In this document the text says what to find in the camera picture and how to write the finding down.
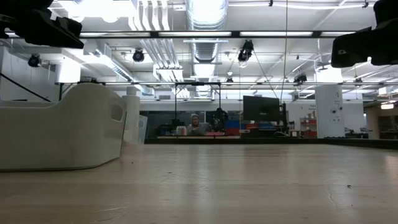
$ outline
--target ventilation pipe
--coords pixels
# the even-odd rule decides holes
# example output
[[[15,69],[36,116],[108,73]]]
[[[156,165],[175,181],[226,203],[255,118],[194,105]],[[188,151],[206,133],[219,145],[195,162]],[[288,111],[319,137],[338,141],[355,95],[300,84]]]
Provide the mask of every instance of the ventilation pipe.
[[[224,29],[228,0],[185,0],[185,5],[187,6],[188,28],[190,30]],[[216,43],[192,44],[194,61],[206,63],[193,66],[196,75],[203,78],[213,76],[215,65],[209,65],[209,63],[216,60],[219,49],[220,45]]]

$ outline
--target black monitor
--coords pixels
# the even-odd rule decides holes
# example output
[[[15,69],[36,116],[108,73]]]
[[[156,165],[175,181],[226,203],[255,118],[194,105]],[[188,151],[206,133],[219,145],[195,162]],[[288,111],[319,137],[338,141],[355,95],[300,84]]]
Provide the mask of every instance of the black monitor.
[[[281,119],[278,98],[243,96],[243,119],[246,121],[277,121]]]

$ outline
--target fluorescent light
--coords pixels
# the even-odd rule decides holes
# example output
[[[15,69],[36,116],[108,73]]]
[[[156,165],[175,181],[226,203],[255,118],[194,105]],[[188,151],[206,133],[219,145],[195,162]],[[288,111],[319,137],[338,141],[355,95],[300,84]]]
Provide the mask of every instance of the fluorescent light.
[[[261,7],[261,6],[269,6],[268,2],[253,2],[253,3],[234,3],[231,2],[228,4],[230,7]],[[358,5],[350,5],[350,6],[299,6],[299,5],[292,5],[292,4],[273,4],[272,6],[276,7],[287,7],[290,9],[308,9],[308,10],[332,10],[332,9],[352,9],[352,8],[362,8],[363,4]]]
[[[184,40],[184,43],[187,44],[206,44],[206,43],[214,43],[214,44],[218,44],[218,43],[229,43],[228,40]]]
[[[382,110],[391,110],[391,109],[394,109],[394,105],[393,104],[381,105],[381,109]]]
[[[251,32],[241,32],[241,37],[271,37],[271,36],[276,36],[276,37],[284,37],[284,36],[311,36],[313,32],[301,32],[301,31],[288,31],[288,32],[283,32],[283,31],[269,31],[269,32],[256,32],[256,31],[251,31]]]
[[[381,104],[383,105],[383,104],[396,103],[396,102],[397,102],[396,100],[391,100],[391,101],[384,102],[384,103],[381,103]]]
[[[355,32],[322,32],[321,37],[338,37],[346,34],[354,34]]]
[[[228,83],[228,82],[223,82],[221,84],[222,85],[257,85],[257,83]]]
[[[80,38],[95,37],[150,37],[149,32],[82,32]]]
[[[18,35],[15,34],[14,32],[6,32],[6,34],[7,34],[9,37],[18,37]]]
[[[231,32],[223,31],[190,31],[190,32],[159,32],[160,37],[230,37]]]
[[[362,8],[363,4],[358,5],[350,5],[350,6],[299,6],[292,4],[273,4],[273,6],[277,7],[287,7],[290,9],[308,9],[308,10],[332,10],[332,9],[354,9],[354,8]]]
[[[146,82],[140,82],[140,85],[175,85],[173,82],[155,82],[155,83],[146,83]]]
[[[109,82],[105,83],[106,85],[131,85],[129,82]]]

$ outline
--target ceiling light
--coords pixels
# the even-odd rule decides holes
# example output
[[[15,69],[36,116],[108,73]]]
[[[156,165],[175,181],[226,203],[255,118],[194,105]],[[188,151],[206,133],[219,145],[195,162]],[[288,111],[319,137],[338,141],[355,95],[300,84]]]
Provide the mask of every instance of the ceiling light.
[[[257,32],[257,31],[250,31],[250,32],[241,32],[241,37],[291,37],[291,36],[311,36],[313,32],[301,32],[301,31],[269,31],[269,32]]]
[[[384,105],[384,104],[389,104],[389,103],[396,103],[397,101],[396,100],[391,100],[391,101],[388,101],[388,102],[384,102],[384,103],[381,103],[382,105]]]
[[[82,32],[80,38],[95,37],[150,37],[149,32]]]
[[[381,105],[381,109],[382,110],[391,110],[391,109],[394,109],[394,105],[393,104]]]
[[[106,85],[131,85],[129,82],[109,82]]]
[[[252,83],[252,82],[248,82],[248,83],[230,83],[230,82],[223,82],[221,83],[222,85],[257,85],[257,83]]]
[[[207,44],[207,43],[222,44],[222,43],[229,43],[229,40],[195,40],[195,39],[192,39],[192,40],[184,40],[183,42],[187,43],[187,44]]]
[[[150,82],[140,82],[140,85],[175,85],[173,82],[155,82],[155,83],[150,83]]]
[[[231,32],[223,31],[186,31],[186,32],[159,32],[160,37],[230,37]]]
[[[311,9],[311,10],[332,10],[332,9],[354,9],[354,8],[362,8],[363,4],[360,5],[350,5],[350,6],[298,6],[298,5],[286,5],[286,4],[273,4],[273,6],[277,7],[287,7],[290,9]]]
[[[355,32],[322,32],[321,37],[338,37],[341,35],[354,34]]]
[[[7,34],[9,37],[18,37],[18,35],[15,34],[15,32],[6,32],[6,34]]]

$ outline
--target ceiling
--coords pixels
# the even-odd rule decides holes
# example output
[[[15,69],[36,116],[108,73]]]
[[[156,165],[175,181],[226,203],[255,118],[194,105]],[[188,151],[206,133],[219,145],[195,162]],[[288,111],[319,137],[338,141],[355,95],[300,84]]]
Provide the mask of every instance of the ceiling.
[[[55,1],[51,5],[51,10],[55,15],[68,16],[66,10],[62,8],[60,1]],[[281,7],[286,5],[285,0],[274,0],[274,6],[248,6],[247,4],[268,4],[269,1],[248,1],[248,0],[229,0],[228,16],[226,19],[225,30],[359,30],[369,26],[375,26],[373,7],[365,9],[361,7],[350,9],[293,9]],[[186,30],[187,18],[185,11],[180,10],[184,6],[184,1],[169,0],[169,25],[172,30]],[[352,6],[363,5],[363,0],[290,0],[288,6]],[[100,17],[85,18],[82,21],[83,32],[99,31],[131,31],[128,25],[128,18],[121,17],[114,23],[107,23]],[[265,80],[265,76],[272,82],[281,82],[285,73],[293,79],[298,71],[292,73],[295,68],[301,65],[301,71],[307,74],[308,81],[313,81],[315,69],[313,61],[305,59],[315,59],[322,55],[323,62],[330,59],[330,52],[333,39],[253,39],[255,55],[253,55],[246,68],[240,68],[235,60],[236,52],[242,47],[244,39],[225,39],[228,43],[221,44],[218,62],[216,66],[214,81],[225,82],[227,72],[233,72],[236,82],[259,82]],[[32,47],[23,43],[19,45]],[[113,59],[117,60],[123,67],[131,72],[135,80],[141,82],[154,82],[156,79],[152,75],[153,61],[148,55],[143,62],[137,63],[132,60],[132,53],[136,48],[142,48],[139,39],[98,39],[99,44],[108,44],[113,52]],[[183,67],[183,77],[190,80],[192,76],[192,58],[189,44],[184,44],[183,39],[174,39],[175,51],[178,60]],[[54,63],[59,63],[59,55],[54,57]],[[344,80],[352,80],[357,75],[375,72],[383,67],[375,67],[370,63],[357,65],[356,68],[345,68],[342,70]],[[103,65],[92,63],[89,67],[94,73],[108,80],[116,77],[112,70]],[[381,73],[366,79],[367,82],[379,82],[390,77],[394,77],[394,70]]]

